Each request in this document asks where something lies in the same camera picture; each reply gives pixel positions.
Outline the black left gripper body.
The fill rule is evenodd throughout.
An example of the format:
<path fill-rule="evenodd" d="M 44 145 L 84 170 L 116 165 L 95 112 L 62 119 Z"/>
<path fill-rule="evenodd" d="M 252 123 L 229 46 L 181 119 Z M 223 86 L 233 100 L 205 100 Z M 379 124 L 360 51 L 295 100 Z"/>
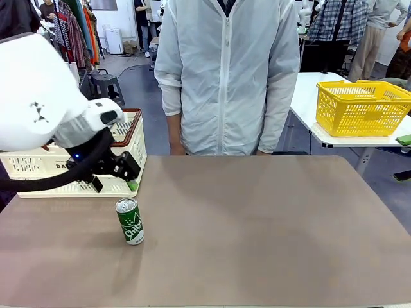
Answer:
<path fill-rule="evenodd" d="M 115 155 L 108 150 L 94 165 L 95 175 L 112 175 L 126 182 L 136 180 L 140 172 L 140 165 L 128 151 Z"/>

